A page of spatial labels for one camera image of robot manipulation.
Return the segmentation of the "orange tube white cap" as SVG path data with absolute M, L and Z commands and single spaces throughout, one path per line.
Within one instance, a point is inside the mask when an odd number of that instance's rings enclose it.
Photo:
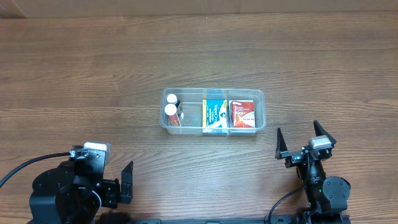
M 172 126 L 180 126 L 180 119 L 177 113 L 177 107 L 174 104 L 167 104 L 164 108 L 165 114 L 169 117 Z

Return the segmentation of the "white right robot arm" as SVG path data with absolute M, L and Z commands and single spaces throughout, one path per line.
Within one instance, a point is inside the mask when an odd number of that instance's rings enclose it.
M 327 177 L 322 161 L 332 156 L 336 140 L 325 131 L 318 121 L 313 122 L 315 136 L 299 151 L 287 149 L 281 129 L 277 130 L 275 158 L 285 161 L 286 168 L 296 168 L 302 185 L 278 200 L 271 208 L 265 223 L 350 223 L 347 210 L 351 185 L 338 176 Z M 307 208 L 300 208 L 294 215 L 273 215 L 275 208 L 289 196 L 304 190 L 308 200 Z

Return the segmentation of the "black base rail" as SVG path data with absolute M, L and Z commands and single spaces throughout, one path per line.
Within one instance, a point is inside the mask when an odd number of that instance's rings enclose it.
M 152 219 L 131 219 L 130 224 L 267 224 L 268 217 L 264 218 L 222 218 L 222 219 L 185 219 L 185 220 L 161 220 Z M 271 223 L 275 224 L 299 224 L 305 223 L 296 215 L 272 215 Z

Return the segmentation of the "clear plastic container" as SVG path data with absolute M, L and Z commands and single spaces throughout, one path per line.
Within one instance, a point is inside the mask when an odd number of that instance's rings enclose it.
M 254 135 L 266 126 L 265 96 L 252 89 L 166 88 L 160 125 L 170 134 Z

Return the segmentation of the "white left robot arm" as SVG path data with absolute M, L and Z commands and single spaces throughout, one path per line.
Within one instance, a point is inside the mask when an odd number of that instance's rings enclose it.
M 91 223 L 101 207 L 130 203 L 134 163 L 122 170 L 121 180 L 104 179 L 104 167 L 102 159 L 70 159 L 41 173 L 29 199 L 32 222 Z

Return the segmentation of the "blue yellow VapoDrops box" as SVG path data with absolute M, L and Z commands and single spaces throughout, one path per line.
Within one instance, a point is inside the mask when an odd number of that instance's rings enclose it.
M 204 128 L 227 128 L 227 100 L 202 101 L 202 126 Z

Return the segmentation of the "red medicine box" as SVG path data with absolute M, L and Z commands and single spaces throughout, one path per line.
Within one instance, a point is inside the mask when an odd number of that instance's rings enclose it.
M 232 128 L 256 127 L 253 100 L 230 100 L 229 115 Z

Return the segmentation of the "dark bottle white cap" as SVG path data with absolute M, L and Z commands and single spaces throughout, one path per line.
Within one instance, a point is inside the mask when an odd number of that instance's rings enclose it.
M 166 100 L 168 104 L 173 104 L 177 108 L 179 108 L 181 101 L 178 99 L 178 97 L 175 94 L 168 94 L 166 96 Z

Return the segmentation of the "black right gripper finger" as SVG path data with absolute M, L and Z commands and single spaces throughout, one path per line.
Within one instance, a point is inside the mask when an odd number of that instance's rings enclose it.
M 316 136 L 327 136 L 332 146 L 336 144 L 335 138 L 332 135 L 330 135 L 327 131 L 325 131 L 317 120 L 313 122 L 313 126 Z
M 288 149 L 280 128 L 277 128 L 277 145 L 275 150 L 276 159 L 284 159 L 287 157 Z

